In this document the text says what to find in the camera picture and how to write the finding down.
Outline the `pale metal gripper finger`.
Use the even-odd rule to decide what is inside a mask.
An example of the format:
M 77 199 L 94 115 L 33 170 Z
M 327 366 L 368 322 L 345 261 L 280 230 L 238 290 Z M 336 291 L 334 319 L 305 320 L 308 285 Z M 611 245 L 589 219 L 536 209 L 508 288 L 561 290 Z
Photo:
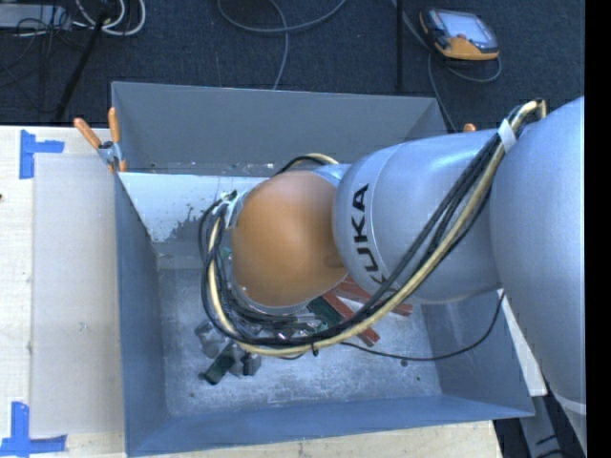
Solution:
M 194 329 L 194 333 L 200 342 L 201 352 L 207 358 L 219 357 L 227 346 L 227 337 L 210 321 L 199 323 Z
M 233 364 L 229 372 L 237 377 L 254 376 L 262 365 L 262 357 L 256 353 L 250 353 L 235 343 L 229 345 L 229 356 Z

